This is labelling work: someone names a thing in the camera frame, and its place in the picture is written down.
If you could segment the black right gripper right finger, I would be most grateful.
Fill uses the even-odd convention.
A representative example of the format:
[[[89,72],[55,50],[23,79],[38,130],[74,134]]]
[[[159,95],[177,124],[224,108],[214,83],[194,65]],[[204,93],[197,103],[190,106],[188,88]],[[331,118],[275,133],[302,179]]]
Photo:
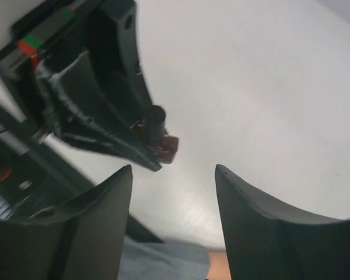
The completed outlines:
[[[350,279],[350,219],[291,206],[221,164],[215,183],[233,279]]]

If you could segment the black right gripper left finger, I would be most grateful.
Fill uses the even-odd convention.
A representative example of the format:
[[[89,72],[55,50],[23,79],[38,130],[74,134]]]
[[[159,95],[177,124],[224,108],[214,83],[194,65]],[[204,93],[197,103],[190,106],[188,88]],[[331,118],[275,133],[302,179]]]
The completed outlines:
[[[0,279],[116,279],[131,192],[124,166],[34,217],[0,219]]]

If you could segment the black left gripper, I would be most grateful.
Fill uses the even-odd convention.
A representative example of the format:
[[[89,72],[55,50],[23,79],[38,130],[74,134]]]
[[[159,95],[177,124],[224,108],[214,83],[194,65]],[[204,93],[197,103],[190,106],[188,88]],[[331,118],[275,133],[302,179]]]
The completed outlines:
[[[131,112],[142,119],[153,104],[137,45],[135,1],[0,1],[0,62],[7,56],[46,55],[54,44],[85,27],[103,76],[116,72],[131,88]],[[0,73],[11,76],[8,66]]]

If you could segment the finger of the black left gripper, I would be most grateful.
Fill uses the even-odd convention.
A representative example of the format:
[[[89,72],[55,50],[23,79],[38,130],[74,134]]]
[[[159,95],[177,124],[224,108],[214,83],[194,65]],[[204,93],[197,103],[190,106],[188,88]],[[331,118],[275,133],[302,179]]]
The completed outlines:
[[[125,125],[104,96],[88,52],[70,59],[42,59],[35,69],[43,115],[53,133],[70,145],[118,156],[151,171],[161,165],[155,154]]]

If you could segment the nail polish brush cap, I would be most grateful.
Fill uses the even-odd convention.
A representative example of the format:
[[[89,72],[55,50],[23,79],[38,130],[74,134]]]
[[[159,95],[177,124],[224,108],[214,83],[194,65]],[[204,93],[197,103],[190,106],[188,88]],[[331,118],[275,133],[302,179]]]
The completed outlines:
[[[165,135],[166,112],[158,105],[151,106],[143,118],[146,143],[149,146],[160,146]]]

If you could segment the red nail polish bottle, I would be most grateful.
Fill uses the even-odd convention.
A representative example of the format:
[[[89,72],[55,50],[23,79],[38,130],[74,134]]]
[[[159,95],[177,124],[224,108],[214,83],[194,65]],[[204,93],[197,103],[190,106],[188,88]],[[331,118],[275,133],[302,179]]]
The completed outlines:
[[[157,156],[160,163],[171,164],[176,156],[179,147],[179,138],[164,132],[163,142],[159,146],[150,146],[146,143],[144,126],[141,121],[131,126],[138,138]]]

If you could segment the grey sleeved forearm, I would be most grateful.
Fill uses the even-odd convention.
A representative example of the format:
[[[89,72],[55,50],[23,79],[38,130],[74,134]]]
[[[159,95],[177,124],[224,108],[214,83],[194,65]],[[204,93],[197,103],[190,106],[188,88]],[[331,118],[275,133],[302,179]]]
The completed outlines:
[[[117,279],[207,279],[207,249],[177,241],[141,243],[124,238]]]

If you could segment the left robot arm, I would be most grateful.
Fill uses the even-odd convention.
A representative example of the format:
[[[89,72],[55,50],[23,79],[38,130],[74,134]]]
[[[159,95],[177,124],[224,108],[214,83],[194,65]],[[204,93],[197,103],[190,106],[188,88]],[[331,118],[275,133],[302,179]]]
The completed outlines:
[[[93,187],[46,143],[156,172],[135,132],[153,106],[135,1],[0,1],[0,217],[29,216]]]

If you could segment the mannequin hand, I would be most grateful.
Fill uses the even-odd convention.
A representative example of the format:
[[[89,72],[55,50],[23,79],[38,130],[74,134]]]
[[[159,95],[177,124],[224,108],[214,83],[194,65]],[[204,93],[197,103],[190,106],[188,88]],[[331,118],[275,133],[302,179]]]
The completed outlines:
[[[207,279],[231,280],[230,268],[226,252],[209,252],[210,268]]]

